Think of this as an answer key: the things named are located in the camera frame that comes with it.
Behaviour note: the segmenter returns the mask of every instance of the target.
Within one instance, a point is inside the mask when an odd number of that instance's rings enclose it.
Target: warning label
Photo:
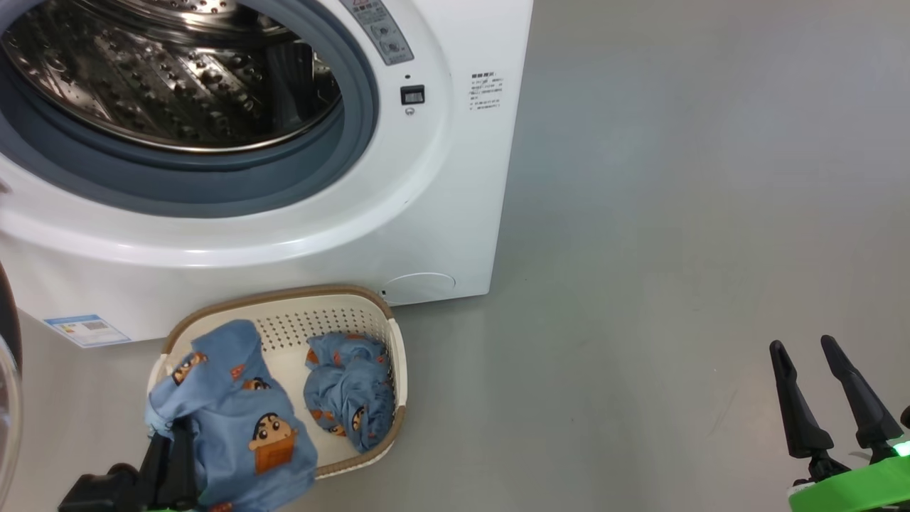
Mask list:
[[[414,60],[408,41],[382,0],[341,0],[389,66]]]
[[[491,71],[470,76],[470,110],[489,110],[502,104],[503,78]]]

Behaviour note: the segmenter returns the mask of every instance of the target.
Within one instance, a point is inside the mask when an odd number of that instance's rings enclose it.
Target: brown basket rim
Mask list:
[[[278,292],[266,292],[259,295],[251,295],[240,299],[233,299],[231,301],[214,304],[191,313],[189,316],[181,320],[177,326],[171,330],[170,334],[167,335],[167,343],[165,343],[164,348],[161,349],[161,353],[170,354],[171,350],[174,349],[174,345],[177,344],[177,338],[179,338],[180,335],[183,334],[183,332],[192,323],[203,317],[218,312],[235,310],[237,308],[253,306],[265,302],[283,301],[286,299],[300,299],[303,297],[319,297],[321,295],[357,295],[358,297],[368,299],[379,306],[379,308],[382,310],[382,313],[386,315],[387,320],[395,318],[395,315],[392,314],[392,309],[388,304],[386,304],[385,301],[382,300],[382,298],[380,298],[372,290],[368,290],[360,286],[328,284],[324,286],[291,288],[288,290],[280,290]]]
[[[201,310],[191,313],[189,316],[184,318],[171,330],[170,334],[167,336],[167,343],[165,343],[164,348],[161,350],[161,353],[168,355],[173,350],[174,345],[177,344],[177,339],[181,334],[195,321],[200,320],[206,316],[230,311],[233,309],[252,306],[256,304],[261,304],[264,302],[274,302],[274,301],[283,301],[286,299],[299,299],[303,297],[319,297],[321,295],[357,295],[358,297],[363,297],[369,301],[375,303],[382,310],[382,313],[386,315],[387,320],[392,320],[395,316],[392,314],[392,310],[385,301],[382,300],[375,292],[362,288],[360,286],[353,285],[340,285],[340,284],[329,284],[323,286],[306,286],[303,288],[291,288],[288,290],[281,290],[278,292],[266,292],[259,295],[252,295],[249,297],[244,297],[240,299],[234,299],[232,301],[225,301],[219,304],[214,304]],[[401,430],[401,425],[404,423],[404,417],[407,413],[407,406],[401,405],[395,409],[395,417],[392,420],[392,427],[389,429],[389,433],[386,434],[385,439],[382,440],[378,445],[373,449],[369,450],[365,454],[360,454],[358,456],[336,462],[334,464],[329,464],[327,466],[319,466],[316,470],[316,476],[329,476],[335,473],[340,473],[342,471],[347,471],[354,469],[357,466],[362,466],[368,464],[370,461],[378,458],[389,449],[392,443],[395,442],[395,438],[398,437],[399,431]]]

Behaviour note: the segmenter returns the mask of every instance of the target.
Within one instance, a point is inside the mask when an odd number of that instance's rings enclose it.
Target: green light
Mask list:
[[[910,441],[894,446],[895,451],[901,457],[910,456]]]

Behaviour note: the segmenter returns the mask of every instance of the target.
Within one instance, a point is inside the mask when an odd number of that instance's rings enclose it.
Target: blue clothing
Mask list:
[[[313,336],[307,343],[307,368],[310,370],[322,365],[344,367],[357,358],[384,364],[386,371],[389,370],[386,345],[368,334],[328,333]]]
[[[305,493],[316,448],[268,372],[253,323],[226,323],[192,347],[152,389],[146,422],[167,435],[172,420],[191,418],[200,508],[266,512]]]
[[[308,355],[307,409],[317,425],[346,436],[360,453],[369,451],[389,432],[395,407],[385,345],[337,333],[308,341],[318,364]]]

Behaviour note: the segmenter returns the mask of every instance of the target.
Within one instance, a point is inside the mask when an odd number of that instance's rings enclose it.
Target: washing machine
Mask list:
[[[84,346],[486,293],[531,0],[0,0],[0,261]]]

